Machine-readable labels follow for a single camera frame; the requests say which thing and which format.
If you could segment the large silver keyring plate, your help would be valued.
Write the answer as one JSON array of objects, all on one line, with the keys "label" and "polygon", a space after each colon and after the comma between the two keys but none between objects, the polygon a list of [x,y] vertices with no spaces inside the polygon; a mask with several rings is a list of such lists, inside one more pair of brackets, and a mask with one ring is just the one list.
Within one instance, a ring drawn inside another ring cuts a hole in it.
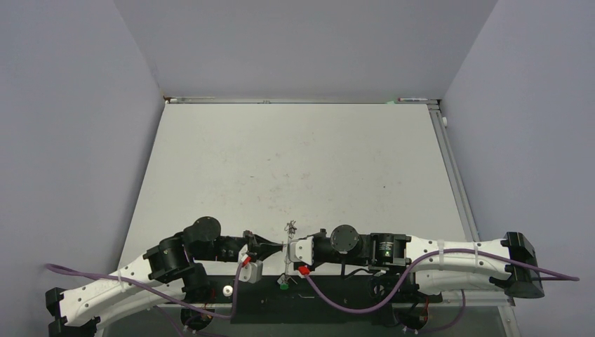
[{"label": "large silver keyring plate", "polygon": [[287,234],[287,240],[284,244],[285,256],[284,256],[284,260],[283,260],[284,264],[285,264],[285,268],[284,268],[283,273],[280,275],[280,277],[278,279],[279,285],[282,283],[287,283],[289,285],[290,280],[291,280],[291,276],[289,275],[289,268],[292,264],[292,261],[290,259],[290,243],[292,242],[292,240],[295,236],[295,233],[297,231],[297,228],[295,226],[295,221],[290,220],[288,223],[286,223],[284,230],[286,231],[286,234]]}]

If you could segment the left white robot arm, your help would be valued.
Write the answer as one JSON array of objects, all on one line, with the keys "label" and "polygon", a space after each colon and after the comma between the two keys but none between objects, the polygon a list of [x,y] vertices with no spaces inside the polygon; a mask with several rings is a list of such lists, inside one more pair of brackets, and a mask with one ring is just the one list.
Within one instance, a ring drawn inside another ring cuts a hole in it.
[{"label": "left white robot arm", "polygon": [[196,306],[216,292],[203,266],[205,261],[236,263],[232,311],[218,316],[231,320],[239,306],[240,282],[258,282],[263,261],[282,250],[282,243],[271,242],[250,230],[240,237],[223,236],[220,222],[204,216],[108,275],[49,263],[46,269],[54,273],[85,277],[91,282],[76,289],[55,287],[46,292],[46,308],[53,316],[48,334],[94,336],[99,325],[106,322],[109,309],[129,315],[159,303],[176,303],[207,314],[206,309]]}]

